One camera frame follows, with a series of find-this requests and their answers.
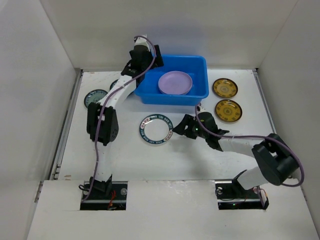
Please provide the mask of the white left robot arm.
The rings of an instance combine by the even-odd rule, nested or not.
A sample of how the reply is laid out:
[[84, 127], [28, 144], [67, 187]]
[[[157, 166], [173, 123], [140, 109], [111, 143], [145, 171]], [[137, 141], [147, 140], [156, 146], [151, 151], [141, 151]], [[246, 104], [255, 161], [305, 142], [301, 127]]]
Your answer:
[[117, 104], [121, 104], [139, 86], [146, 72], [164, 66], [159, 45], [153, 45], [152, 48], [154, 53], [142, 43], [134, 46], [129, 52], [131, 59], [110, 92], [101, 101], [92, 102], [88, 106], [86, 131], [94, 142], [96, 161], [93, 176], [89, 179], [88, 194], [84, 200], [87, 200], [91, 193], [97, 193], [102, 198], [112, 194], [112, 172], [98, 171], [99, 164], [109, 163], [108, 160], [100, 159], [98, 143], [108, 146], [116, 139], [119, 133]]

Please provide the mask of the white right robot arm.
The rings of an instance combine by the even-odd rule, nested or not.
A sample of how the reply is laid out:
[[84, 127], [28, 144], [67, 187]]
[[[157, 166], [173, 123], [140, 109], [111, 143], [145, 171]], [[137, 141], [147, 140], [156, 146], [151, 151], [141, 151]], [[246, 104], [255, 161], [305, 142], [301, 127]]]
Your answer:
[[200, 112], [195, 116], [184, 115], [173, 132], [194, 140], [200, 137], [214, 150], [233, 152], [254, 159], [256, 167], [244, 170], [233, 179], [231, 190], [239, 198], [248, 194], [250, 189], [267, 183], [284, 185], [286, 179], [302, 167], [297, 156], [279, 135], [235, 135], [219, 128], [209, 112]]

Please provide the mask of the purple plate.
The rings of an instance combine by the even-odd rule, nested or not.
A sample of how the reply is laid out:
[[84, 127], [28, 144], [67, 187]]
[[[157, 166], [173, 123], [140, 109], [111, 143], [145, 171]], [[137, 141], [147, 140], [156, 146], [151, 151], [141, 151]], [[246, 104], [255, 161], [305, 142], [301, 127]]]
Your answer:
[[170, 71], [158, 80], [158, 88], [163, 94], [185, 95], [193, 86], [190, 75], [182, 71]]

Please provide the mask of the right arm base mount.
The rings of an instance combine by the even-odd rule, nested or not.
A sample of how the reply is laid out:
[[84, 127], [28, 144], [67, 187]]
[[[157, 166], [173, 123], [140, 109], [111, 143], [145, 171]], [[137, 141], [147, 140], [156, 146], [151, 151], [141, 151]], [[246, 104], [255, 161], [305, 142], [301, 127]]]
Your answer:
[[215, 195], [219, 210], [266, 210], [270, 205], [264, 189], [246, 190], [235, 179], [215, 181]]

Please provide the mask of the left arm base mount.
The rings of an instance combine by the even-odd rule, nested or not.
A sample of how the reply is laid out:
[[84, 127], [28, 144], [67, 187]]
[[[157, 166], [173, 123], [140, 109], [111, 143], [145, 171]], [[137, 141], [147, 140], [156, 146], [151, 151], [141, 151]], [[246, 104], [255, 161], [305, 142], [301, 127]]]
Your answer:
[[82, 191], [81, 211], [124, 211], [127, 207], [128, 182], [112, 181], [85, 181], [78, 188]]

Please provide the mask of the white plate dark lettered rim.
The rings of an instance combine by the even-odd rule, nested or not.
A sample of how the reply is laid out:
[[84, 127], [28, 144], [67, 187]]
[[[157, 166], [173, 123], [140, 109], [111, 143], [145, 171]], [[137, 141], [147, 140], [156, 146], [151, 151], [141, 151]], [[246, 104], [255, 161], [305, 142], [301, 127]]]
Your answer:
[[152, 146], [165, 144], [173, 135], [173, 122], [163, 114], [146, 116], [139, 124], [139, 135]]

